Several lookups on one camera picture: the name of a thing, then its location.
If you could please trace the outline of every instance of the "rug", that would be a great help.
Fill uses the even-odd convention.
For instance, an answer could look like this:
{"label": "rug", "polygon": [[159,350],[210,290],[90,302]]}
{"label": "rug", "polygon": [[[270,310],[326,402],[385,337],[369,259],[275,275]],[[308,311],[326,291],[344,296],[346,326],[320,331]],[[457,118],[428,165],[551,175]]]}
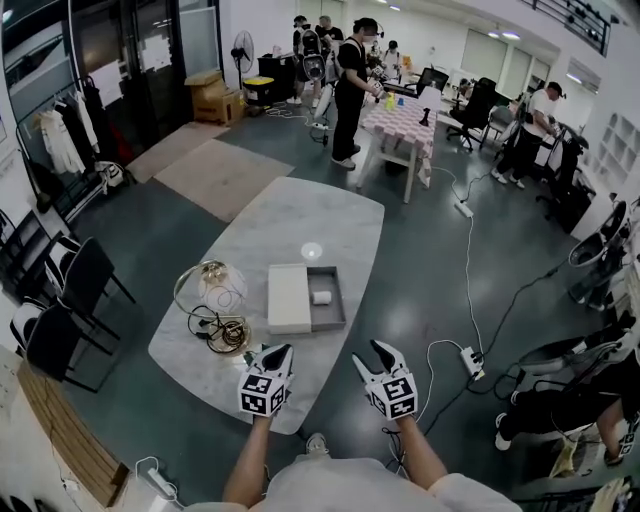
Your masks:
{"label": "rug", "polygon": [[210,140],[156,179],[220,220],[231,222],[273,180],[293,167],[218,140]]}
{"label": "rug", "polygon": [[171,164],[229,128],[207,123],[187,123],[127,165],[140,183],[153,178]]}

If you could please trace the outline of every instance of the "cardboard box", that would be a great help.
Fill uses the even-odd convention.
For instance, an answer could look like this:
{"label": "cardboard box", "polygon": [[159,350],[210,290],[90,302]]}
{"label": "cardboard box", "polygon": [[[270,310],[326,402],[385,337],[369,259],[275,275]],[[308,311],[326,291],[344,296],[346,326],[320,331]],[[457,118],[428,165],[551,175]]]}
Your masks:
{"label": "cardboard box", "polygon": [[229,126],[243,116],[244,101],[240,91],[232,91],[206,102],[193,103],[193,117],[198,121],[217,122]]}

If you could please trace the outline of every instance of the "marble table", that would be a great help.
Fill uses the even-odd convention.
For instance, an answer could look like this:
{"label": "marble table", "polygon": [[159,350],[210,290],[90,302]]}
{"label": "marble table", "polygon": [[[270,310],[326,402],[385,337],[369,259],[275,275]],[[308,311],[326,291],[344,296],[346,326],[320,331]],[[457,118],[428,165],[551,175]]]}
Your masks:
{"label": "marble table", "polygon": [[[367,287],[383,218],[384,207],[365,197],[311,181],[277,178],[202,257],[201,261],[227,262],[244,275],[249,291],[239,313],[245,314],[253,332],[249,350],[257,350],[262,343],[294,347],[291,396],[273,422],[274,432],[294,434],[320,394]],[[267,326],[269,265],[305,263],[301,248],[308,242],[318,243],[323,252],[307,265],[338,269],[346,326],[304,335],[271,335]],[[200,303],[195,276],[185,284],[181,298],[187,306]],[[236,398],[240,374],[246,368],[242,356],[215,354],[189,333],[186,322],[187,316],[172,303],[149,344],[149,354],[195,396],[250,423],[250,415],[239,411]]]}

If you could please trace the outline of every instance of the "wooden board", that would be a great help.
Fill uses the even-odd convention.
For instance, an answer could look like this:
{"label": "wooden board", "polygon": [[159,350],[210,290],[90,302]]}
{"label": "wooden board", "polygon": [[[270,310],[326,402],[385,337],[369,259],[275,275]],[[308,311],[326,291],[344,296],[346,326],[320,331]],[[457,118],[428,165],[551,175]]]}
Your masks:
{"label": "wooden board", "polygon": [[49,440],[80,483],[103,507],[112,506],[129,470],[107,452],[78,418],[60,384],[22,364],[18,380]]}

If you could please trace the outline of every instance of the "cable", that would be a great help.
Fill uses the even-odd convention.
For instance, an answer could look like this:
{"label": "cable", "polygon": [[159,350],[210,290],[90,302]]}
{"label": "cable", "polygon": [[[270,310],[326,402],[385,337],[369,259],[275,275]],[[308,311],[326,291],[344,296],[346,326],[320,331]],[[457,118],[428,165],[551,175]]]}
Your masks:
{"label": "cable", "polygon": [[[138,466],[140,465],[140,463],[145,462],[147,460],[155,460],[156,461],[156,472],[158,472],[158,474],[160,474],[160,461],[158,460],[157,457],[154,457],[153,455],[149,456],[149,457],[145,457],[144,459],[140,459],[138,462],[136,462],[135,465],[135,475],[136,475],[136,480],[140,479],[140,474],[138,472]],[[151,485],[145,478],[142,479],[142,481],[147,485],[147,487],[149,487],[150,489],[154,490],[155,492],[158,492],[158,490],[160,491],[161,496],[167,496],[171,499],[168,499],[166,501],[170,502],[170,503],[175,503],[176,505],[179,505],[181,508],[185,508],[185,506],[180,503],[178,501],[178,488],[173,485],[171,482],[168,482],[165,480],[166,484],[171,487],[171,489],[173,489],[173,494],[167,494],[164,492],[164,489],[160,488],[160,487],[154,487],[153,485]]]}

